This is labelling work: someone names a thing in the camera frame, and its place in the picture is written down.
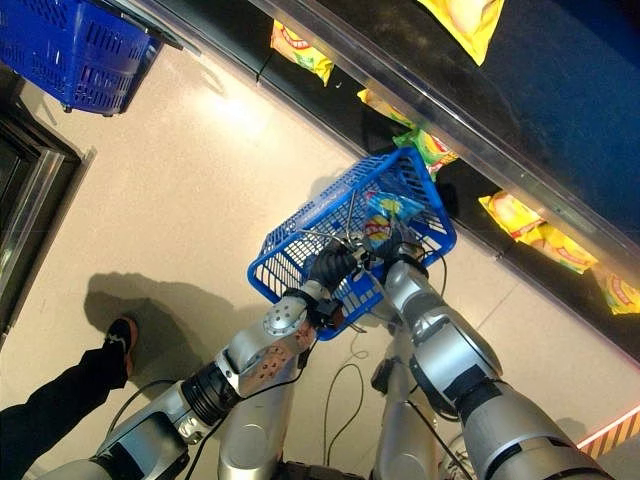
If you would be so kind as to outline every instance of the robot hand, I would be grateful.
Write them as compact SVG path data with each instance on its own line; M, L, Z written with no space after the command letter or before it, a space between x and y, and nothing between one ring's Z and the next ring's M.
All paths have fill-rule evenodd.
M313 262L309 280L318 282L329 293L333 293L340 282L355 270L357 264L346 246L332 240Z

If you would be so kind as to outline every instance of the beige floor tile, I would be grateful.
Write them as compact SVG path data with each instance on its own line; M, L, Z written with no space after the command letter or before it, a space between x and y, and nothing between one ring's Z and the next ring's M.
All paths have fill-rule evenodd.
M519 285L482 326L504 379L559 421L574 441L640 399L640 370L586 322Z
M444 298L473 326L479 325L518 284L515 275L464 233L458 233L456 246L445 260ZM429 280L438 291L442 288L443 276L442 262L436 260L429 267Z

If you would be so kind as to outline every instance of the tiled floor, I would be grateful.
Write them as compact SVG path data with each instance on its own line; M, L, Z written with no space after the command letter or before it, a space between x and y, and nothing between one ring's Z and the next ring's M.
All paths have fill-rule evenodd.
M132 382L39 459L39 469L91 455L137 386L186 375L260 318L267 302L245 271L265 233L354 160L238 72L205 63L165 49L130 110L110 119L64 114L34 87L25 92L42 121L96 155L0 355L0 407L24 401L99 345L117 313L134 310L142 325ZM493 344L505 378L573 439L635 406L640 372L607 340L464 236L447 258L446 299ZM431 270L439 286L441 266ZM369 352L359 360L365 380L388 342L384 329L367 328L355 342ZM323 400L353 335L314 352L296 389L287 458L321 461ZM355 408L359 388L351 372L338 381L330 432ZM337 444L336 467L368 474L382 407L366 388L361 414ZM443 423L451 437L456 426ZM215 478L215 438L194 479Z

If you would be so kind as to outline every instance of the orange light strip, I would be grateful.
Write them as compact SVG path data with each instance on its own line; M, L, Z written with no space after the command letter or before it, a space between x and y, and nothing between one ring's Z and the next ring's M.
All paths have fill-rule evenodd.
M620 417L619 419L611 422L609 425L607 425L606 427L601 428L600 430L598 430L596 433L594 433L593 435L590 435L589 437L585 438L584 440L582 440L580 443L578 443L577 447L579 449L584 448L585 446L587 446L589 443L593 442L594 440L596 440L597 438L601 437L602 435L604 435L605 433L607 433L608 431L614 429L615 427L617 427L618 425L620 425L622 422L624 422L625 420L627 420L630 417L633 417L636 414L640 413L640 405L638 405L636 408L634 408L633 410L625 413L622 417Z

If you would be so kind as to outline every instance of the yellow snack bag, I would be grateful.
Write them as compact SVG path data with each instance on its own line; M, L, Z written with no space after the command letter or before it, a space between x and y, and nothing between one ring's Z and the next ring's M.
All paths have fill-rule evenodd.
M580 274L598 263L593 255L548 223L524 233L519 241Z
M491 218L516 240L544 222L540 215L505 191L500 191L491 197L481 197L478 201Z
M360 90L358 92L358 98L362 100L362 103L364 103L365 105L369 105L376 112L384 115L385 117L390 118L391 120L395 120L396 122L401 123L402 125L405 125L409 128L415 127L414 123L407 117L405 117L404 114L400 113L400 111L389 105L368 88Z
M600 264L591 269L614 315L640 313L640 291Z
M442 143L438 138L424 130L412 130L404 135L393 137L398 147L414 146L427 166L431 179L435 181L436 174L445 165L458 158L458 154Z
M504 0L418 0L444 25L478 65L498 24Z
M433 180L435 180L438 170L458 158L458 155L439 139L424 130L415 128L415 124L411 120L371 90L367 88L360 90L358 98L381 115L412 129L404 135L393 137L393 142L398 147L416 147Z
M277 20L273 21L271 48L318 75L327 86L333 62Z

